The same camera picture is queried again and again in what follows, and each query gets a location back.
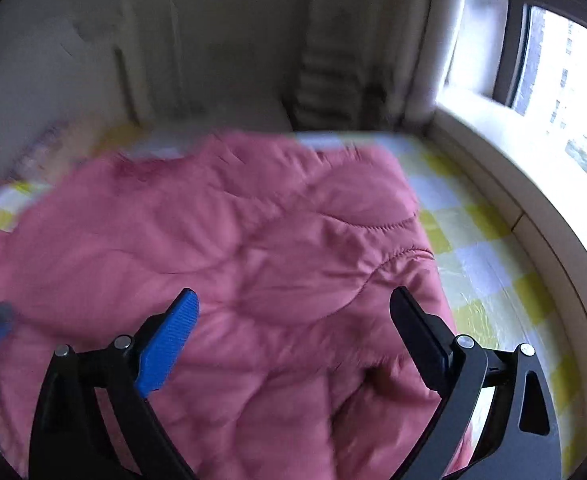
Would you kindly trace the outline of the colourful patterned pillow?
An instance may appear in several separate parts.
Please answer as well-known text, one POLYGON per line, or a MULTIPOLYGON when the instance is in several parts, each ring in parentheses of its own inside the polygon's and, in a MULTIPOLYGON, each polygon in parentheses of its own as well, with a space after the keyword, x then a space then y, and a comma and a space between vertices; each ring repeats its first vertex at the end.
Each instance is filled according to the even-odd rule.
POLYGON ((92 157, 107 128, 99 116, 53 122, 20 151, 5 180, 55 184, 92 157))

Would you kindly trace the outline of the striped grey curtain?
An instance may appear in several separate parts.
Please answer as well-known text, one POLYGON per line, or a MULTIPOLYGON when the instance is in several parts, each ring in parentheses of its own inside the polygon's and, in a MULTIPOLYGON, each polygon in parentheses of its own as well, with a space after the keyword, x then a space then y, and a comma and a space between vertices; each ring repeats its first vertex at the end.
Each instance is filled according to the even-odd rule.
POLYGON ((407 0, 310 0, 298 70, 284 96, 297 130, 380 125, 392 80, 389 47, 407 0))

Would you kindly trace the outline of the window with dark frame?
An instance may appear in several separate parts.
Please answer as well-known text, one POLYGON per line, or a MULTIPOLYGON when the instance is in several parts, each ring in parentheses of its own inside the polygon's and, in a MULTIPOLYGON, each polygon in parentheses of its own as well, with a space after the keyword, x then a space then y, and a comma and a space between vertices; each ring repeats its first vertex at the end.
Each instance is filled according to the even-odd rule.
POLYGON ((587 174, 587 0, 465 0, 446 82, 511 108, 587 174))

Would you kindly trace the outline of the white window sill ledge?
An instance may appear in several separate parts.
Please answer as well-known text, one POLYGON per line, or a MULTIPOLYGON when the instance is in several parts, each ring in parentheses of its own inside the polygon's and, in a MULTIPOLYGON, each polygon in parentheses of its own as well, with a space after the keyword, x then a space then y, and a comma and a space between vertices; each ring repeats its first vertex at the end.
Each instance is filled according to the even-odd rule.
POLYGON ((441 100, 429 134, 489 191, 554 298, 582 379, 587 447, 587 175, 484 96, 441 100))

